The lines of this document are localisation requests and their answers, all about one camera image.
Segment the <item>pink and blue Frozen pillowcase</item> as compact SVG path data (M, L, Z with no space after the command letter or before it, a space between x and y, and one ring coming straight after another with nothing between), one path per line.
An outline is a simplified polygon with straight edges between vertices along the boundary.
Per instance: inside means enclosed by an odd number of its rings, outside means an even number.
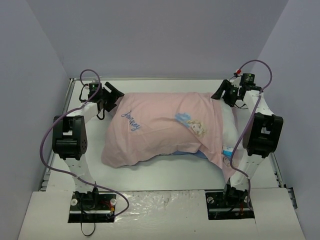
M112 110L101 162L133 166L160 155L198 154L226 180L235 171L222 154L221 100L210 93L126 93Z

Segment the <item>white pillow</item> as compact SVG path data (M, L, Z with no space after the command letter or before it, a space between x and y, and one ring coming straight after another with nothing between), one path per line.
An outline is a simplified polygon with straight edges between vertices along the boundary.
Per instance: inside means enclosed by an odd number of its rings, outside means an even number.
M223 123L222 154L226 158L230 158L239 139L239 135L232 108L223 100L220 101L220 107Z

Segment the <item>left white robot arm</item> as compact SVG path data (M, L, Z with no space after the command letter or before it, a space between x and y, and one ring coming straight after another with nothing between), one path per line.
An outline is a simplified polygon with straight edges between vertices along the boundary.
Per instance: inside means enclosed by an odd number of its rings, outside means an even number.
M117 101L124 94L109 82L104 86L98 82L88 84L90 101L84 102L75 111L66 116L55 116L52 129L52 150L67 164L75 184L75 198L89 209L97 208L101 203L99 190L92 178L86 160L88 138L86 123L99 114L105 115L117 107Z

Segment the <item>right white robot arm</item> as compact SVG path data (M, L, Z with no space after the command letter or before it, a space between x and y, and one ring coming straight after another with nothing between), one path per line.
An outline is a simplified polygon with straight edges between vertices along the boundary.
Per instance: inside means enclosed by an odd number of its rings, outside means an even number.
M251 179L260 163L273 153L278 146L284 119L275 115L264 99L264 88L256 86L255 75L244 73L240 81L223 80L212 99L222 100L230 107L243 101L250 117L237 143L244 153L239 164L233 162L236 154L232 151L229 162L234 174L227 180L222 193L222 202L229 207L238 202L250 201Z

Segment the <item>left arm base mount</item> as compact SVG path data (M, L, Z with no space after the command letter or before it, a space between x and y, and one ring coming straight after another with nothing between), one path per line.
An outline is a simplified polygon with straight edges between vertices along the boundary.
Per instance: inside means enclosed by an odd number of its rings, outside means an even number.
M117 196L114 193L100 192L93 199L87 194L72 194L68 223L113 223Z

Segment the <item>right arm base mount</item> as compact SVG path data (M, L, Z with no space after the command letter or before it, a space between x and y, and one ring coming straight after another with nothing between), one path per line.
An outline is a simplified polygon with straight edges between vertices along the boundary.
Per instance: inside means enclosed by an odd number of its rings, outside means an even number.
M254 211L248 207L246 196L236 195L226 200L222 191L206 191L205 200L210 221L255 219Z

